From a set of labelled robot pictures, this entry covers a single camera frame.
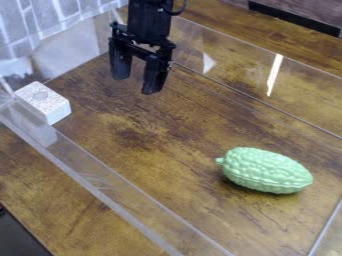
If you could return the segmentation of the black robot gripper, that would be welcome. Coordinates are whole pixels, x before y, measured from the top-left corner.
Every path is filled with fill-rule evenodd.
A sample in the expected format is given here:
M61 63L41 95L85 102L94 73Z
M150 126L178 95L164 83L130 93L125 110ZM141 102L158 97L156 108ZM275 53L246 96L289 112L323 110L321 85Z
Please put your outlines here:
M144 89L146 95L164 89L169 75L169 61L172 60L176 44L169 40L174 0L130 0L129 22L126 25L112 24L110 64L116 80L130 77L133 56L146 59ZM160 47L157 55L137 47L146 44Z

